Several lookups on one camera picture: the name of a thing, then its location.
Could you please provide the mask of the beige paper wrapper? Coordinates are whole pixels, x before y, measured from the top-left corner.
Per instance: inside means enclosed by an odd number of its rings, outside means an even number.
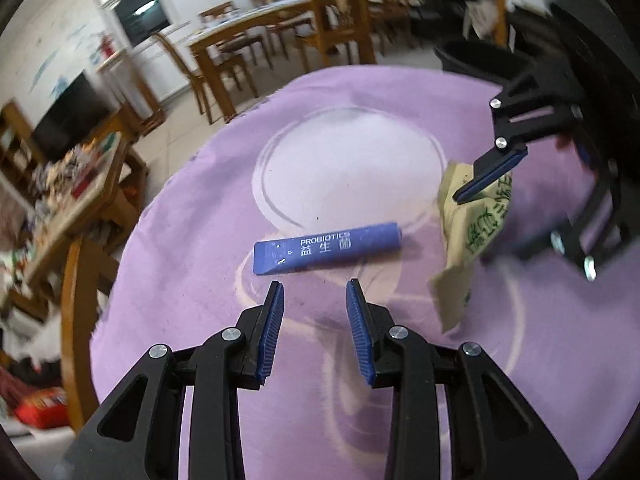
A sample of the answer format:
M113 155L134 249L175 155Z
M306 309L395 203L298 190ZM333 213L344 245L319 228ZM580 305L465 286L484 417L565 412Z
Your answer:
M444 270L430 279L428 286L442 333L454 330L462 321L471 295L474 262L500 234L510 209L510 172L491 183L469 203L456 203L454 192L469 183L472 177L470 164L450 162L437 193L446 264Z

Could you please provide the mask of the black trash bin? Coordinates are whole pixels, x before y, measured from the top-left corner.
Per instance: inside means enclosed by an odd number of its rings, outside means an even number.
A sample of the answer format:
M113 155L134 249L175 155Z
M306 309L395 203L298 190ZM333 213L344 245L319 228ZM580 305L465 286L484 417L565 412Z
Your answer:
M508 49L486 42L465 39L447 39L434 47L445 72L486 80L494 84L507 84L532 63Z

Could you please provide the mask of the purple tablecloth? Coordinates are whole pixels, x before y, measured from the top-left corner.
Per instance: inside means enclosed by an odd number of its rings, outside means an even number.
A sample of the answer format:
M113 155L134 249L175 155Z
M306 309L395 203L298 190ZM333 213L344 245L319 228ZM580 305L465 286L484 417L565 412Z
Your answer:
M105 398L152 344L196 346L264 300L260 240L395 222L400 255L285 274L272 376L240 396L252 479L378 479L390 394L361 377L345 285L427 340L478 342L548 425L582 478L636 405L638 257L586 281L551 252L473 273L459 328L440 330L428 282L445 265L436 195L447 165L491 140L483 81L403 67L299 77L212 134L168 178L131 234L91 343Z

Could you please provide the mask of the wooden dining chair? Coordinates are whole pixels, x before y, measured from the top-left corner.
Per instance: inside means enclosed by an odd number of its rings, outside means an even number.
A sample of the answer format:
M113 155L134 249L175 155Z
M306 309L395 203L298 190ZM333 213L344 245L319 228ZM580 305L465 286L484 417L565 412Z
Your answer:
M296 49L306 74L311 71L306 48L316 49L323 66L329 67L329 52L341 44L347 51L347 61L351 63L349 45L354 42L360 64L376 63L368 0L310 0L310 10L314 14L314 30L308 35L295 37Z

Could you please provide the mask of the wooden coffee table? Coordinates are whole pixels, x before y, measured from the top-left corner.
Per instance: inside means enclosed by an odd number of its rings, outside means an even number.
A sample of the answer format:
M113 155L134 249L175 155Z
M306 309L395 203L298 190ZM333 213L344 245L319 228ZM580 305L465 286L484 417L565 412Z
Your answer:
M120 131L78 144L55 164L38 166L40 196L27 218L27 240L1 254L1 310L17 306L43 321L44 290L73 239L103 222L109 229L101 245L112 252L139 220L149 168Z

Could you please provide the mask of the wooden dining table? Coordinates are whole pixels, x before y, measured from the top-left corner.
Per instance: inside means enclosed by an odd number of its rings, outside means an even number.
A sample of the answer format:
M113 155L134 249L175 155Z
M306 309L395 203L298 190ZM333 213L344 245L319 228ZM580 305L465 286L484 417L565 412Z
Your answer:
M209 50L215 48L219 54L237 54L257 42L262 47L264 57L270 58L264 36L253 35L250 32L252 29L263 27L281 30L305 24L314 26L310 0L273 0L248 11L240 11L228 1L201 12L200 19L207 26L190 37L188 47L226 122L235 118L236 110L222 83L222 67L214 62Z

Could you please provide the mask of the black television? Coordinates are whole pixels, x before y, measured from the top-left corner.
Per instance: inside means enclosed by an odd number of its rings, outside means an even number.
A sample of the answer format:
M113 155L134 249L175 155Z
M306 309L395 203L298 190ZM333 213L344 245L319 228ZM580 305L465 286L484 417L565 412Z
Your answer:
M44 114L32 137L49 158L55 158L54 153L65 154L110 114L107 102L80 73Z

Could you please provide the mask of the wooden plant stand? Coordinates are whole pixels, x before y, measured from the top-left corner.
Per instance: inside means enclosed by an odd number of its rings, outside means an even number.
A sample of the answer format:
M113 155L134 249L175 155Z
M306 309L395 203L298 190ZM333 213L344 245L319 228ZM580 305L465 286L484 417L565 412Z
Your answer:
M126 50L115 52L96 72L136 138L163 125L162 104Z

